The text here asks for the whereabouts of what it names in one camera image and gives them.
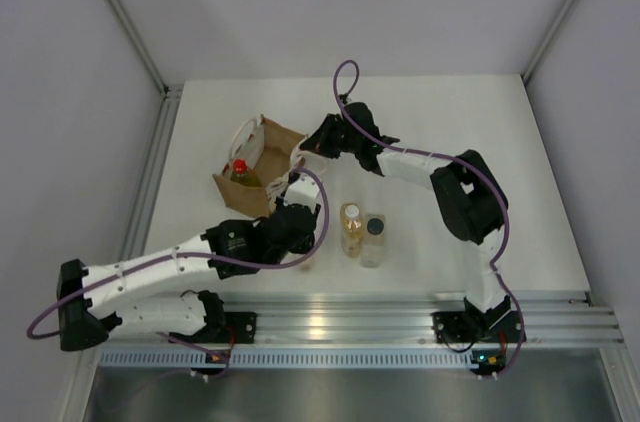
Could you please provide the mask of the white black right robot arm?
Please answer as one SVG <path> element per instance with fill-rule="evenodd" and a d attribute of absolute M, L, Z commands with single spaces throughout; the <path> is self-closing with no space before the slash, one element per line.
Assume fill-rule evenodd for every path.
<path fill-rule="evenodd" d="M 435 195 L 447 230 L 466 247 L 464 308 L 441 312 L 441 342 L 491 341 L 517 314 L 498 267 L 509 236 L 508 201 L 483 157 L 404 148 L 384 135 L 363 102 L 343 104 L 300 146 L 327 159 L 352 154 L 367 172 L 422 186 Z"/>

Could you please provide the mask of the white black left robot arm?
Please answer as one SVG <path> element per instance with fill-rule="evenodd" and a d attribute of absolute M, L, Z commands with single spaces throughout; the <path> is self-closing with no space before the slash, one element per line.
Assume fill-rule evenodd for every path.
<path fill-rule="evenodd" d="M 61 350 L 82 351 L 139 333 L 191 345 L 219 339 L 227 324 L 223 302 L 195 285 L 306 261 L 318 247 L 321 209 L 317 201 L 281 199 L 269 216 L 225 220 L 156 254 L 101 266 L 63 263 L 56 291 Z"/>

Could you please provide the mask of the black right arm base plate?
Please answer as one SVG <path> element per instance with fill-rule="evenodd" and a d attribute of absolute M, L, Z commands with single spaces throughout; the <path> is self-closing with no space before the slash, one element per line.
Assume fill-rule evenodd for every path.
<path fill-rule="evenodd" d="M 508 344 L 515 344 L 524 328 L 515 311 L 509 312 L 491 328 L 483 328 L 463 311 L 436 312 L 432 321 L 437 341 L 450 345 L 499 343 L 502 339 Z"/>

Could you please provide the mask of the jute watermelon canvas bag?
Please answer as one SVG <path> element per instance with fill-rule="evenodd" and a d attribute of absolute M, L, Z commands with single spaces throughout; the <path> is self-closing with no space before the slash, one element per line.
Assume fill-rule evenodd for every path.
<path fill-rule="evenodd" d="M 227 161 L 213 176 L 227 208 L 257 218 L 272 214 L 283 202 L 284 192 L 296 180 L 293 168 L 305 164 L 306 152 L 299 146 L 307 137 L 262 115 L 248 119 L 232 138 Z M 255 171 L 262 186 L 245 187 L 230 180 L 235 159 L 244 159 Z"/>

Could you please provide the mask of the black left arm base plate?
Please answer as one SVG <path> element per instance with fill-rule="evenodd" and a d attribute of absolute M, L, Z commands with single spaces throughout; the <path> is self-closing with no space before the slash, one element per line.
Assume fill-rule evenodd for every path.
<path fill-rule="evenodd" d="M 258 314 L 256 312 L 225 312 L 214 322 L 207 322 L 205 326 L 194 334 L 186 335 L 170 332 L 169 335 L 178 340 L 191 344 L 253 344 L 257 327 Z"/>

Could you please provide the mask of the clear bottle dark cap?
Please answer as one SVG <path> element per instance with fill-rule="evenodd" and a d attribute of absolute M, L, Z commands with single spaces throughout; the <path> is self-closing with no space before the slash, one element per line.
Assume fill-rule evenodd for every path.
<path fill-rule="evenodd" d="M 363 267 L 377 268 L 381 265 L 385 252 L 386 228 L 384 215 L 372 213 L 366 215 L 360 254 L 360 263 Z"/>

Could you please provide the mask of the white cap bottle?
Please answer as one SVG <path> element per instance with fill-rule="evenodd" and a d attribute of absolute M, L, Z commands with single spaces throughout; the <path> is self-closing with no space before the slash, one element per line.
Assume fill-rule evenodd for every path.
<path fill-rule="evenodd" d="M 360 255 L 363 232 L 363 214 L 355 203 L 345 203 L 341 206 L 341 247 L 351 258 Z"/>
<path fill-rule="evenodd" d="M 298 265 L 298 268 L 299 268 L 299 270 L 301 272 L 309 272 L 310 270 L 312 270 L 314 268 L 315 262 L 316 262 L 316 256 L 315 255 L 311 255 L 305 261 L 301 262 Z"/>

